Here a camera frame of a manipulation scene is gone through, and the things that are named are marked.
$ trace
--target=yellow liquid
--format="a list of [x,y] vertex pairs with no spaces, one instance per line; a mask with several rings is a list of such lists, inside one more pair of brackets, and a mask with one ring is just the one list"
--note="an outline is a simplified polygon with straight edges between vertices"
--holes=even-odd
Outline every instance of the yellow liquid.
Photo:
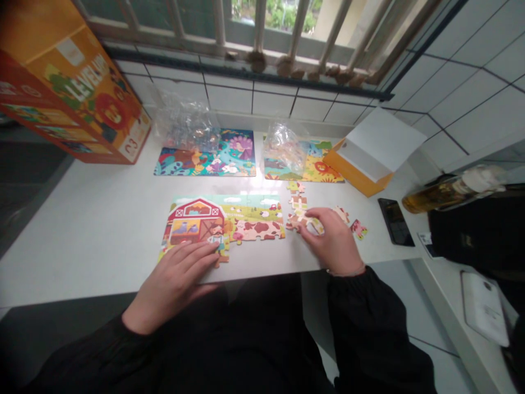
[[449,183],[431,186],[418,193],[406,196],[402,203],[411,213],[428,212],[436,208],[454,205],[464,201],[469,196],[460,194]]

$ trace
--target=jungle puzzle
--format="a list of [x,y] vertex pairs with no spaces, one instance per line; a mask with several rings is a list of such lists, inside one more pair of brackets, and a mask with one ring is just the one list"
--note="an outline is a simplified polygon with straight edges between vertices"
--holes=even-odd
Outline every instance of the jungle puzzle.
[[253,131],[221,129],[220,151],[163,148],[154,175],[242,176],[256,175]]
[[344,183],[345,179],[328,164],[323,157],[332,149],[330,141],[311,140],[308,148],[305,172],[301,175],[293,173],[280,160],[264,158],[264,177],[282,181],[329,182]]

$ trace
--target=windowsill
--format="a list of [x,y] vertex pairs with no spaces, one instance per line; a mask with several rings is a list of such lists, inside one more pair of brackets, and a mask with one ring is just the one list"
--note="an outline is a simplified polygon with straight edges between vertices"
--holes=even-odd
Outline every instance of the windowsill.
[[329,79],[324,76],[321,76],[321,82],[312,82],[307,79],[283,78],[278,76],[275,72],[275,68],[270,66],[266,68],[265,73],[254,73],[249,70],[249,64],[242,61],[226,61],[219,58],[203,58],[199,56],[199,62],[196,62],[185,59],[175,59],[173,57],[162,56],[160,54],[148,54],[120,48],[109,48],[107,46],[105,49],[107,53],[115,60],[127,60],[256,82],[274,83],[298,88],[343,93],[359,97],[369,97],[371,99],[382,101],[388,101],[393,97],[392,94],[385,92],[351,88],[345,85],[336,85],[333,79]]

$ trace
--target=clear plastic bag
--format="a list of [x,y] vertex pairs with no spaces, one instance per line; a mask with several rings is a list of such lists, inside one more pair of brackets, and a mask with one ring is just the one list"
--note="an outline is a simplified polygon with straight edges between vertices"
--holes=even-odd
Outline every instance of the clear plastic bag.
[[309,147],[310,135],[300,123],[290,119],[276,119],[268,128],[262,157],[264,161],[280,161],[291,172],[302,176]]
[[152,95],[157,104],[154,133],[167,148],[217,152],[220,128],[208,104],[183,98],[156,86]]

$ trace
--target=orange puzzle box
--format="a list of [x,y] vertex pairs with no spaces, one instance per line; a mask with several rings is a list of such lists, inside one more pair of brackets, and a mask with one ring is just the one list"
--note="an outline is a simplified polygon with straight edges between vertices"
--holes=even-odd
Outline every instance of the orange puzzle box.
[[151,128],[69,0],[5,3],[0,112],[85,163],[134,164]]

